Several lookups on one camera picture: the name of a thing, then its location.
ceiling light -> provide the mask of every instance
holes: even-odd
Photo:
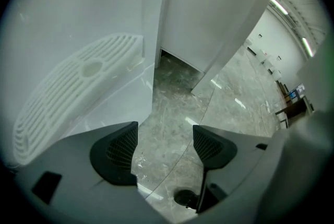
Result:
[[[308,43],[307,39],[306,38],[302,38],[302,40],[303,40],[303,43],[304,43],[304,45],[305,45],[305,47],[307,49],[307,52],[309,53],[309,55],[311,57],[313,57],[313,52],[311,50],[311,47],[309,46],[309,43]]]
[[[284,15],[288,15],[288,12],[276,0],[270,0],[270,1],[273,2]]]

ceiling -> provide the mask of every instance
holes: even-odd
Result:
[[[288,12],[294,33],[305,37],[313,52],[325,38],[330,20],[321,0],[277,0]]]

marble floor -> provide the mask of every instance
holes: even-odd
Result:
[[[190,91],[202,76],[171,55],[162,56],[154,74],[152,113],[138,129],[132,174],[146,202],[172,223],[196,217],[195,210],[173,199],[178,189],[200,192],[202,163],[192,125],[271,136],[280,128],[275,112],[285,107],[272,76],[243,47],[194,96]]]

black foot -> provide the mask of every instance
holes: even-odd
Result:
[[[185,207],[197,209],[199,195],[189,190],[180,190],[174,193],[174,200]]]

